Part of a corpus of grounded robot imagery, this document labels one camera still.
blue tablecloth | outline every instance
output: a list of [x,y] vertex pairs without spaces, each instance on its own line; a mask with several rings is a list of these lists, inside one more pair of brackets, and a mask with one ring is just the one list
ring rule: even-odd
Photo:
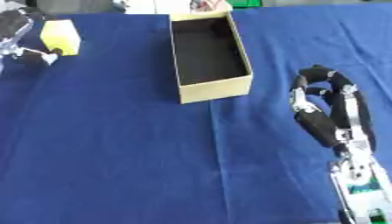
[[[358,84],[392,173],[392,4],[236,11],[250,95],[186,105],[167,16],[72,19],[79,56],[7,60],[0,77],[1,224],[336,221],[333,154],[289,108],[293,77],[314,63]],[[43,47],[38,30],[28,46]]]

yellow cube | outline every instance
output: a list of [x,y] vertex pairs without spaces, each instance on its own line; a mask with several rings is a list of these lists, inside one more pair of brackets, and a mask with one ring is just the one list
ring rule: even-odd
[[79,53],[81,37],[70,19],[46,21],[40,37],[50,51],[58,48],[64,56]]

open cardboard box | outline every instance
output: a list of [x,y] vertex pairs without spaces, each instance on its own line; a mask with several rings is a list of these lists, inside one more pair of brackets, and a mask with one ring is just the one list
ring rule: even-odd
[[181,103],[247,95],[252,69],[229,12],[171,15]]

robotic hand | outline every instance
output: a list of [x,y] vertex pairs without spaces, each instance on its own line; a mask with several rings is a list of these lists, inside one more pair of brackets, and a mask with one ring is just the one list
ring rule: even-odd
[[[332,90],[308,87],[328,81]],[[307,101],[321,96],[330,116]],[[373,157],[375,135],[368,106],[357,87],[341,73],[322,66],[300,70],[290,90],[295,120],[321,145],[333,148],[338,158],[330,163],[330,176],[339,197],[343,224],[392,223],[392,185]]]
[[19,40],[33,27],[34,18],[44,18],[32,8],[6,10],[0,13],[0,74],[4,70],[3,58],[11,55],[16,60],[44,61],[51,65],[61,55],[61,51],[45,53],[18,46]]

blue fabric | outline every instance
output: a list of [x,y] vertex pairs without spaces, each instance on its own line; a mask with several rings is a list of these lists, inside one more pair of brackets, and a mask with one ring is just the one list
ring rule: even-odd
[[[288,103],[314,63],[358,84],[392,172],[392,5],[236,11],[250,95],[186,105],[167,16],[72,18],[79,56],[47,69],[7,60],[0,78],[2,224],[336,221],[333,154]],[[38,30],[27,45],[43,47]]]

